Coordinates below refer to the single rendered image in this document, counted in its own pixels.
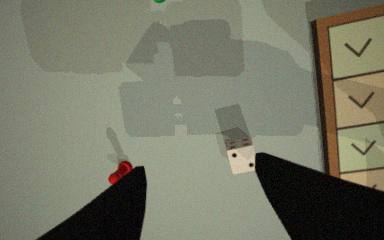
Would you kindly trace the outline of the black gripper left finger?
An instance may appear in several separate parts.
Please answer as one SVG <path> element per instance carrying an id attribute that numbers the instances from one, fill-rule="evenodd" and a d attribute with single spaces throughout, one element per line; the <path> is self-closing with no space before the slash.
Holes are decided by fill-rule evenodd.
<path id="1" fill-rule="evenodd" d="M 146 188 L 144 166 L 134 167 L 37 240 L 140 240 Z"/>

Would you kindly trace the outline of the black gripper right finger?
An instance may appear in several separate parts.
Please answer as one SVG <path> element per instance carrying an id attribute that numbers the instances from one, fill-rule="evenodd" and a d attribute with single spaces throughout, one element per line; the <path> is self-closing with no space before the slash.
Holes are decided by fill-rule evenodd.
<path id="1" fill-rule="evenodd" d="M 384 240 L 383 190 L 264 152 L 255 171 L 292 240 Z"/>

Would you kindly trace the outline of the red pawn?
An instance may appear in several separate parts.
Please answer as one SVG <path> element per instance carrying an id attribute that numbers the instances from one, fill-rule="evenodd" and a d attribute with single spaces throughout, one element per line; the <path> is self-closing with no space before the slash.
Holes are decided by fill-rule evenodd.
<path id="1" fill-rule="evenodd" d="M 118 170 L 109 176 L 109 182 L 114 184 L 117 180 L 120 180 L 124 177 L 125 174 L 127 174 L 129 171 L 132 170 L 132 165 L 127 162 L 123 161 L 119 164 Z"/>

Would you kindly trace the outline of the white die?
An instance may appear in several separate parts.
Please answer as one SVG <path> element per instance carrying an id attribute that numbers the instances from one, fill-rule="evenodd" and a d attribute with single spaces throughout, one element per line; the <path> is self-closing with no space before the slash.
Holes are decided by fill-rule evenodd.
<path id="1" fill-rule="evenodd" d="M 227 142 L 233 175 L 255 171 L 255 150 L 251 137 Z"/>

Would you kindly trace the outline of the brown wooden board frame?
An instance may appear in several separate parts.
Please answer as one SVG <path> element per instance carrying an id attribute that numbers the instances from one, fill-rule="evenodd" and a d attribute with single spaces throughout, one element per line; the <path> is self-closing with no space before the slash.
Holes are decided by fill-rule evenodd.
<path id="1" fill-rule="evenodd" d="M 384 4 L 310 22 L 313 35 L 325 174 L 339 178 L 328 26 L 384 15 Z"/>

